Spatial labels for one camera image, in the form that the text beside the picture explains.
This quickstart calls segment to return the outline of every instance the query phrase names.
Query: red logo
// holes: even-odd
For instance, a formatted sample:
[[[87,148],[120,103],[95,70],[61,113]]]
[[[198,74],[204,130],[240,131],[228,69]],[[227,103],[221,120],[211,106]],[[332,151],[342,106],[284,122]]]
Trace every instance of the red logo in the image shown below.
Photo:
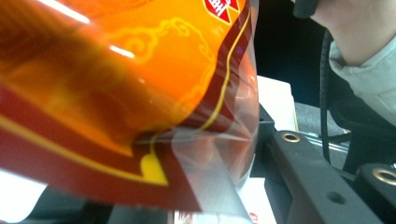
[[[210,14],[227,23],[231,22],[229,8],[239,12],[237,0],[205,0],[205,6]]]

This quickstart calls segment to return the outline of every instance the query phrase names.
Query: black cable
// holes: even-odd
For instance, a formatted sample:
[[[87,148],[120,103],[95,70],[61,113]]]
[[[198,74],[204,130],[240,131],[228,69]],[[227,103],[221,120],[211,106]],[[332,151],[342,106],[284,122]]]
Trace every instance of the black cable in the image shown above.
[[[327,128],[327,109],[328,109],[328,91],[329,91],[329,53],[332,35],[326,30],[320,55],[320,131],[322,140],[323,157],[330,161],[329,134]]]

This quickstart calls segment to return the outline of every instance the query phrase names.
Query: white sleeve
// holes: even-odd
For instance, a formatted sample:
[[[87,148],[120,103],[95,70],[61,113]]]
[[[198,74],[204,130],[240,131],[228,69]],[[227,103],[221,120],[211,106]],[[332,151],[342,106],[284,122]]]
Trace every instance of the white sleeve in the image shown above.
[[[396,126],[396,36],[359,67],[345,65],[340,50],[333,42],[330,65],[338,76],[349,83],[355,95]]]

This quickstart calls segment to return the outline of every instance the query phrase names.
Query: orange plastic package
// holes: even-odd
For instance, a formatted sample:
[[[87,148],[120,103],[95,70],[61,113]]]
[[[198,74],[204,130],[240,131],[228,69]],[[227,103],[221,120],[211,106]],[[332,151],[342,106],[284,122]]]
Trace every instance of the orange plastic package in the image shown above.
[[[237,201],[254,154],[256,9],[2,1],[0,167],[105,203],[242,217],[213,202]]]

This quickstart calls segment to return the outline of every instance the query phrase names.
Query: plastic wrapper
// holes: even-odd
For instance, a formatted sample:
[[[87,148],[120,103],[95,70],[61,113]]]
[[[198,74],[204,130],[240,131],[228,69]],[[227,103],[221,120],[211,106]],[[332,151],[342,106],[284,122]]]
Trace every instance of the plastic wrapper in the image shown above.
[[[235,186],[258,124],[255,15],[244,0],[2,1],[0,167],[248,222]]]

